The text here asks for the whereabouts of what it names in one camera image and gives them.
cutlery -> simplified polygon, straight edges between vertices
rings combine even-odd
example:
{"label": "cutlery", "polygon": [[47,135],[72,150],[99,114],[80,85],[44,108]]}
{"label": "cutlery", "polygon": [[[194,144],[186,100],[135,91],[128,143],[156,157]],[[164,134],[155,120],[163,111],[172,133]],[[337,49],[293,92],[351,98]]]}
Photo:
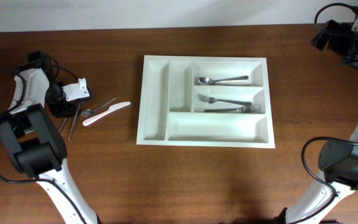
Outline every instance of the cutlery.
{"label": "cutlery", "polygon": [[[236,82],[247,81],[248,79],[249,77],[247,75],[242,77],[235,77],[235,78],[224,78],[220,80],[213,80],[212,78],[201,77],[198,79],[198,84],[199,85],[236,85]],[[250,86],[250,84],[245,84],[245,85],[237,84],[237,86]]]}
{"label": "cutlery", "polygon": [[260,104],[252,105],[252,106],[241,106],[239,108],[229,108],[229,109],[211,109],[204,110],[204,112],[240,112],[240,113],[255,113],[262,109]]}
{"label": "cutlery", "polygon": [[106,116],[107,114],[109,114],[109,113],[111,113],[113,111],[116,111],[116,110],[118,110],[120,108],[123,108],[125,106],[128,106],[130,104],[131,104],[130,102],[122,102],[122,103],[116,103],[115,105],[111,105],[107,111],[84,120],[82,122],[82,124],[84,126],[88,126],[88,125],[92,124],[93,122],[99,120],[100,118]]}
{"label": "cutlery", "polygon": [[85,109],[85,110],[81,111],[81,116],[92,116],[95,111],[97,111],[98,109],[104,108],[106,105],[108,105],[109,103],[111,103],[115,99],[116,99],[116,97],[114,97],[112,100],[109,100],[107,103],[101,105],[100,107],[96,108],[95,110]]}
{"label": "cutlery", "polygon": [[243,105],[243,106],[250,106],[252,105],[251,102],[244,102],[244,101],[233,101],[233,100],[219,100],[210,96],[204,96],[202,94],[196,94],[197,98],[205,103],[215,103],[217,101],[226,102],[226,103],[234,103],[237,105]]}
{"label": "cutlery", "polygon": [[73,135],[74,130],[75,130],[75,126],[76,126],[77,121],[78,121],[78,113],[80,112],[80,107],[81,107],[81,103],[78,104],[77,111],[75,112],[75,115],[74,115],[73,124],[71,124],[70,132],[68,133],[68,140],[69,141],[71,141],[73,139],[71,135]]}
{"label": "cutlery", "polygon": [[67,122],[68,122],[68,118],[65,118],[65,119],[63,120],[62,125],[60,125],[60,128],[59,128],[59,133],[60,133],[60,134],[62,134],[62,132],[64,131]]}

spoon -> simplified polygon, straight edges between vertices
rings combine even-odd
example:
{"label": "spoon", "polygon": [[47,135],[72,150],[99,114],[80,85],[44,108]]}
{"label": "spoon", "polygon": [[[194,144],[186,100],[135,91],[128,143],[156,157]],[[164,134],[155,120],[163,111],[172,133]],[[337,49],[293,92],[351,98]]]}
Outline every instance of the spoon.
{"label": "spoon", "polygon": [[100,113],[100,114],[98,114],[98,115],[95,115],[95,116],[93,116],[93,117],[91,117],[91,118],[88,118],[88,119],[84,120],[84,121],[82,122],[82,124],[83,124],[83,126],[88,126],[88,125],[92,124],[93,122],[99,120],[100,118],[106,116],[107,114],[109,114],[109,113],[111,113],[111,112],[113,112],[113,111],[116,111],[116,110],[118,110],[118,109],[121,109],[121,108],[123,108],[123,107],[125,107],[125,106],[128,106],[128,105],[130,105],[130,104],[131,104],[130,102],[122,102],[122,103],[116,103],[115,105],[111,105],[111,106],[109,107],[109,109],[106,110],[105,112]]}
{"label": "spoon", "polygon": [[213,80],[208,77],[201,77],[198,79],[198,84],[200,85],[238,85],[236,82],[243,82],[248,80],[248,76],[235,77],[235,78],[224,78],[220,80]]}
{"label": "spoon", "polygon": [[116,97],[114,97],[112,100],[109,100],[107,103],[101,105],[100,107],[96,108],[95,110],[85,109],[85,110],[81,111],[81,116],[92,116],[95,111],[97,111],[98,109],[104,108],[106,105],[108,105],[109,103],[111,103],[115,99],[116,99]]}

tray compartment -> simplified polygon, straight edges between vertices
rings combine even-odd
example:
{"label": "tray compartment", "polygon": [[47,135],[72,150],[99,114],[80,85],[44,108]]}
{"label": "tray compartment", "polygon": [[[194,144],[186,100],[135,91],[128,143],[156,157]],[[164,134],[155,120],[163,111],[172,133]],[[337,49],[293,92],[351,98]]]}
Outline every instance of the tray compartment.
{"label": "tray compartment", "polygon": [[213,80],[248,76],[249,79],[240,84],[263,86],[262,62],[194,62],[194,85],[200,77],[209,77]]}
{"label": "tray compartment", "polygon": [[241,105],[217,101],[215,103],[205,103],[197,99],[196,94],[202,94],[220,100],[248,101],[253,104],[260,104],[262,109],[260,114],[266,113],[265,92],[259,87],[243,86],[194,86],[194,112],[204,112],[207,109],[226,109],[238,108]]}
{"label": "tray compartment", "polygon": [[147,65],[143,139],[164,140],[167,122],[169,62],[150,60]]}
{"label": "tray compartment", "polygon": [[169,111],[191,111],[191,62],[172,61],[169,70]]}
{"label": "tray compartment", "polygon": [[262,114],[170,113],[169,141],[268,143],[266,117]]}

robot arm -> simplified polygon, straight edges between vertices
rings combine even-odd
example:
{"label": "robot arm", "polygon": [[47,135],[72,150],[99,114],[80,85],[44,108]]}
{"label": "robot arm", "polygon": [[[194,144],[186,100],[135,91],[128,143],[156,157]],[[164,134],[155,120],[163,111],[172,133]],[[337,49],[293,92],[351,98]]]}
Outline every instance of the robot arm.
{"label": "robot arm", "polygon": [[[353,132],[350,140],[358,142],[358,125],[356,127],[356,130]],[[332,147],[332,149],[328,149],[329,146],[327,144],[324,146],[320,155],[322,155],[327,159],[325,161],[322,161],[320,159],[319,161],[320,169],[324,167],[325,162],[332,161],[332,158],[329,157],[329,155],[327,154],[336,151],[345,151],[348,153],[351,151],[351,149],[346,150],[344,146],[338,146],[333,143],[328,143],[328,144],[331,144],[330,146]],[[331,185],[338,192],[338,196],[335,197],[333,202],[330,203],[330,205],[327,208],[325,208],[323,211],[319,212],[317,215],[313,216],[312,218],[299,223],[302,224],[319,223],[328,214],[328,212],[331,211],[335,207],[335,205],[337,205],[342,199],[353,194],[355,190],[358,190],[358,166],[357,166],[358,148],[354,149],[354,152],[350,152],[350,153],[352,153],[353,156],[349,157],[347,161],[344,161],[342,164],[339,164],[337,167],[332,167],[332,170],[330,170],[330,172],[319,171],[318,177],[323,180],[324,179],[328,180],[329,176],[326,174],[332,174],[333,171],[340,172],[342,170],[345,170],[346,173],[350,173],[353,179],[356,180],[352,180],[351,181],[352,183],[344,184],[335,178],[336,180],[333,181]],[[342,156],[342,155],[340,155],[340,152],[336,152],[335,156]],[[317,180],[314,180],[313,183],[309,186],[308,190],[302,196],[302,198],[299,199],[299,201],[297,201],[295,204],[293,204],[291,207],[289,207],[286,210],[286,214],[285,214],[286,223],[296,223],[298,220],[301,220],[305,217],[312,215],[315,211],[319,210],[323,205],[329,203],[332,197],[333,197],[333,191],[329,187],[323,185]]]}
{"label": "robot arm", "polygon": [[[353,27],[329,21],[326,28],[358,34],[358,18]],[[358,40],[349,41],[346,37],[332,37],[321,32],[312,44],[322,50],[327,41],[330,41],[328,49],[343,56],[342,62],[358,68]],[[358,125],[350,140],[358,142]],[[343,198],[358,190],[358,146],[328,141],[320,152],[319,168],[318,178],[330,183],[337,195],[333,195],[327,185],[314,180],[299,201],[283,210],[276,219],[278,223],[319,223]]]}
{"label": "robot arm", "polygon": [[[0,140],[20,173],[26,173],[48,193],[66,223],[101,223],[97,214],[86,204],[67,166],[64,140],[44,110],[47,101],[55,117],[70,117],[78,104],[91,99],[84,78],[63,86],[55,82],[47,54],[29,54],[29,62],[16,70],[25,84],[15,77],[16,90],[8,118],[0,122]],[[19,139],[35,132],[36,138]]]}

metal spoon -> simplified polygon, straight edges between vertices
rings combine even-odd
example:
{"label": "metal spoon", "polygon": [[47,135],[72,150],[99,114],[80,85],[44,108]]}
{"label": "metal spoon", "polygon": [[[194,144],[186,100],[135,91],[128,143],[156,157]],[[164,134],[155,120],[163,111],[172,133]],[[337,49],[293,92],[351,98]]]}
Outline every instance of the metal spoon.
{"label": "metal spoon", "polygon": [[235,77],[235,78],[224,78],[224,79],[220,79],[220,80],[213,80],[212,78],[208,78],[208,77],[201,77],[198,79],[198,84],[200,85],[238,85],[236,84],[241,82],[241,81],[247,81],[248,80],[248,76],[243,76],[243,77]]}
{"label": "metal spoon", "polygon": [[112,99],[112,100],[109,100],[107,103],[101,105],[100,107],[96,108],[95,110],[85,109],[85,110],[81,111],[81,116],[92,116],[95,111],[97,111],[98,109],[104,108],[109,103],[113,102],[115,99],[116,99],[116,97],[114,97],[114,99]]}

